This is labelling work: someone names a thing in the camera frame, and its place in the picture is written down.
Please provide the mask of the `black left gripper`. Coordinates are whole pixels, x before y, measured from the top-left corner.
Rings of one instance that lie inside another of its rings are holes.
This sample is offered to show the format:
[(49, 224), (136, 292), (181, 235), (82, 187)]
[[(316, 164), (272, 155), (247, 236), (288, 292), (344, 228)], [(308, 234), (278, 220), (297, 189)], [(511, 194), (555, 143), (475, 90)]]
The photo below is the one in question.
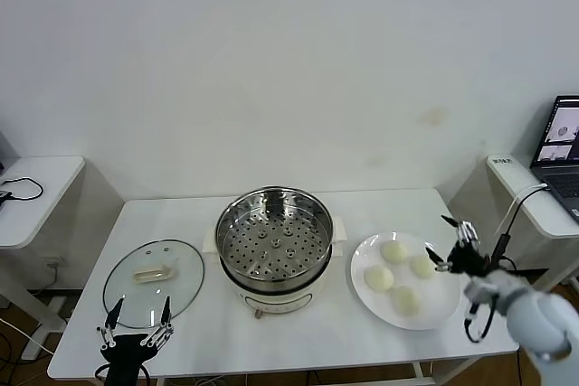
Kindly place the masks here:
[(146, 385), (150, 385), (151, 378), (145, 362), (157, 355), (158, 349), (168, 342), (174, 332), (170, 296), (166, 297), (159, 325), (148, 335), (115, 336), (123, 302), (124, 297), (121, 297), (108, 312), (104, 325), (96, 328), (102, 338), (100, 352), (106, 361), (98, 368), (98, 374), (107, 372), (104, 378), (106, 386), (135, 386), (140, 373), (145, 376)]

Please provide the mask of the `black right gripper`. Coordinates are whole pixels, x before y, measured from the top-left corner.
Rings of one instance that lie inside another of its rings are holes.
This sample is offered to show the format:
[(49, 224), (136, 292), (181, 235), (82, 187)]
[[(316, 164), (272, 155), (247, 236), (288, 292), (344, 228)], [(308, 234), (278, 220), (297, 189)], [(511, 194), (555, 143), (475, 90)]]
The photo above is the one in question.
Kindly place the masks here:
[(489, 260), (477, 250), (479, 237), (469, 221), (457, 221), (452, 217), (441, 216), (456, 231), (457, 244), (452, 248), (447, 260), (433, 249), (426, 247), (426, 253), (439, 272), (466, 274), (469, 277), (484, 278), (489, 273)]

